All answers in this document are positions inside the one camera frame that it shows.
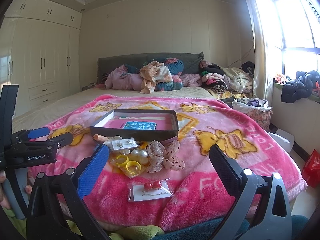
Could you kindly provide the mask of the person's left hand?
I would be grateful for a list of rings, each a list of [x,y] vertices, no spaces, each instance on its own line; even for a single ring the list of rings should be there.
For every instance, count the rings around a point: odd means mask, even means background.
[[[4,170],[1,170],[1,185],[0,185],[0,202],[1,202],[1,206],[3,206],[4,208],[6,209],[11,209],[11,206],[7,200],[7,197],[5,196],[5,193],[4,193],[4,190],[3,190],[3,186],[2,184],[4,183],[4,181],[6,180],[6,174],[5,174],[5,171]],[[33,177],[32,177],[32,172],[31,170],[28,170],[28,173],[27,173],[27,185],[25,187],[25,192],[30,195],[31,192],[32,192],[32,185],[33,185],[33,182],[31,182],[33,180]]]

